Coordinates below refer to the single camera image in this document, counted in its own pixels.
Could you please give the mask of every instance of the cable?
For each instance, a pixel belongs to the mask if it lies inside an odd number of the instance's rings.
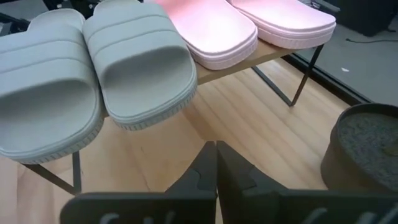
[[[349,38],[346,39],[348,42],[352,42],[355,44],[372,44],[372,43],[378,43],[378,42],[398,42],[398,40],[372,40],[372,41],[356,41],[356,40],[351,40]]]

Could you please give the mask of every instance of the slide sandal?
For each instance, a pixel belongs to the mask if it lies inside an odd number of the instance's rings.
[[[257,28],[225,0],[153,0],[187,42],[192,57],[212,70],[243,61],[257,48]]]
[[[195,62],[162,7],[118,0],[98,4],[83,35],[115,123],[140,130],[187,106],[197,89]]]
[[[82,33],[72,26],[0,38],[0,154],[48,162],[88,145],[103,105]]]
[[[33,18],[27,30],[41,29],[45,26],[64,26],[65,24],[76,27],[81,31],[86,19],[74,9],[56,9],[41,13]]]
[[[229,0],[259,29],[259,38],[278,47],[306,49],[328,42],[336,19],[298,0]]]

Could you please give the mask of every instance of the wooden floor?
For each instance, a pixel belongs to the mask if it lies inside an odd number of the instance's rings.
[[[283,60],[260,65],[293,96],[302,74]],[[193,103],[138,132],[107,118],[81,152],[84,192],[164,191],[207,140],[224,140],[260,170],[291,189],[325,189],[320,162],[331,127],[347,108],[310,80],[288,108],[252,70],[201,85]],[[72,159],[46,164],[72,180]],[[53,224],[70,195],[16,162],[0,157],[0,223]]]

